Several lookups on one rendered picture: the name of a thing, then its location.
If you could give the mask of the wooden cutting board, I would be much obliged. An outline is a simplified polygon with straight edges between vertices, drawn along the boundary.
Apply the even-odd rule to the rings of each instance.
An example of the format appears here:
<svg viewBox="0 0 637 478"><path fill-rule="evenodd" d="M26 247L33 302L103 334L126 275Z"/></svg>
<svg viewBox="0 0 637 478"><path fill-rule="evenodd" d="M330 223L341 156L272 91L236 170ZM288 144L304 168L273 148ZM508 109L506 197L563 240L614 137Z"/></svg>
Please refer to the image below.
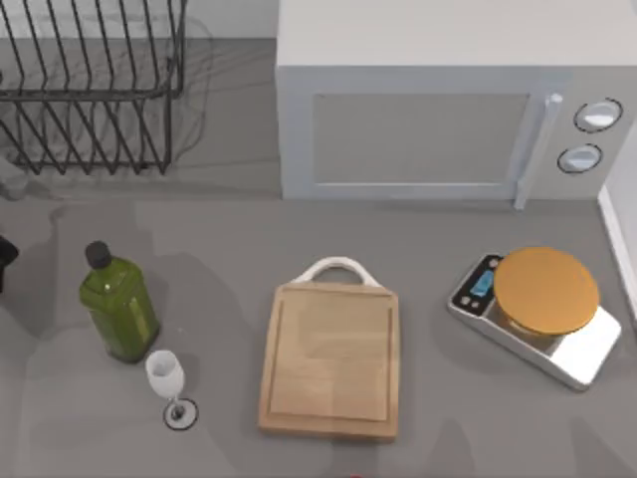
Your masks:
<svg viewBox="0 0 637 478"><path fill-rule="evenodd" d="M353 259L320 259L274 294L259 427L392 441L400 366L396 294Z"/></svg>

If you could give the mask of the microwave oven door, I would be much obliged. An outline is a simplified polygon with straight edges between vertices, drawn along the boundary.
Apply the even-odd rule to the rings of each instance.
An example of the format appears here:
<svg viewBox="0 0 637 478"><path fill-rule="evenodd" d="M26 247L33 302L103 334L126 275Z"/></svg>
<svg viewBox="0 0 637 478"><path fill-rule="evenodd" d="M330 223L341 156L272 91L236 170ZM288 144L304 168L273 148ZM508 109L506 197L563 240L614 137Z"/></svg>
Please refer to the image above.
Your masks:
<svg viewBox="0 0 637 478"><path fill-rule="evenodd" d="M276 81L286 198L511 200L570 74L280 66Z"/></svg>

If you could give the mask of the white wine glass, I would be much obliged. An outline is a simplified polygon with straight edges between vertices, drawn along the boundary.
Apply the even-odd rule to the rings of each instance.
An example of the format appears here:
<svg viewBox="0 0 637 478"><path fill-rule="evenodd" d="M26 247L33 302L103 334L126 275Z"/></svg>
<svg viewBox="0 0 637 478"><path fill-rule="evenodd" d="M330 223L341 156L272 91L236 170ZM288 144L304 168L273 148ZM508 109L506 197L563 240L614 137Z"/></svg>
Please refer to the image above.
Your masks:
<svg viewBox="0 0 637 478"><path fill-rule="evenodd" d="M199 417L198 405L182 395L185 372L177 355L169 350L154 351L144 366L150 387L167 401L162 413L164 424L173 431L192 428Z"/></svg>

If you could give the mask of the green glass bottle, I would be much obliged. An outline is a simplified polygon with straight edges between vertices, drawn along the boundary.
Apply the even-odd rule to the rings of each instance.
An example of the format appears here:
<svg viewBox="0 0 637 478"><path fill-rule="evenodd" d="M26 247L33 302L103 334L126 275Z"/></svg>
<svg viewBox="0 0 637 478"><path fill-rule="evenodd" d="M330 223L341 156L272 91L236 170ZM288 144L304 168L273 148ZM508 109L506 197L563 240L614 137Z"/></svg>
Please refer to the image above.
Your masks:
<svg viewBox="0 0 637 478"><path fill-rule="evenodd" d="M141 269L114 256L103 241L90 243L85 257L90 271L80 285L79 297L107 353L124 363L143 360L159 335L160 322Z"/></svg>

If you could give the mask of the silver kitchen scale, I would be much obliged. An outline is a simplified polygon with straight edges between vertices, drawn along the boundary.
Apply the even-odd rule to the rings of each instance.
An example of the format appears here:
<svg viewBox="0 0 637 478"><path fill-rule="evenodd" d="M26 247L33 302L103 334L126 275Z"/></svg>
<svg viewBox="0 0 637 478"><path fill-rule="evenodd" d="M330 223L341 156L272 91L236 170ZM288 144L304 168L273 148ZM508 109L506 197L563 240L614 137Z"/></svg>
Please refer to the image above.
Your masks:
<svg viewBox="0 0 637 478"><path fill-rule="evenodd" d="M591 387L622 333L573 255L545 246L485 254L450 296L450 313L573 390Z"/></svg>

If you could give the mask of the pale microwave oven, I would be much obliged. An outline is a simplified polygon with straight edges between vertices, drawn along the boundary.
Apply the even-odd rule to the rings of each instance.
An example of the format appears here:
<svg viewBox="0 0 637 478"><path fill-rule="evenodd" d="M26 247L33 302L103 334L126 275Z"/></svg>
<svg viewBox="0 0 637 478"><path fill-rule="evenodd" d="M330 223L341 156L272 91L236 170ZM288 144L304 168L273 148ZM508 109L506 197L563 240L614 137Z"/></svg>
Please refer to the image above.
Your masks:
<svg viewBox="0 0 637 478"><path fill-rule="evenodd" d="M280 66L562 68L570 81L528 202L595 199L637 121L637 0L280 0ZM577 110L604 99L621 119L577 129ZM558 168L588 143L603 152L595 168Z"/></svg>

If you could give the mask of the microwave knob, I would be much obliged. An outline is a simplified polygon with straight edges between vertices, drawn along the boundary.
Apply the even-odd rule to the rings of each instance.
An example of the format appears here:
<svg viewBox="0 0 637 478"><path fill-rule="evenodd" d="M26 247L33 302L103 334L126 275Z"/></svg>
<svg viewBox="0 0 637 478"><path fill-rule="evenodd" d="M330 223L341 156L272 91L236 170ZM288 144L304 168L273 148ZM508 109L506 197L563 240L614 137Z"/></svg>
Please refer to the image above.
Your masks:
<svg viewBox="0 0 637 478"><path fill-rule="evenodd" d="M614 99L582 105L573 122L577 129L586 133L597 133L613 127L622 117L623 107Z"/></svg>
<svg viewBox="0 0 637 478"><path fill-rule="evenodd" d="M595 144L584 144L566 149L557 159L558 168L567 174L587 172L602 160L603 152Z"/></svg>

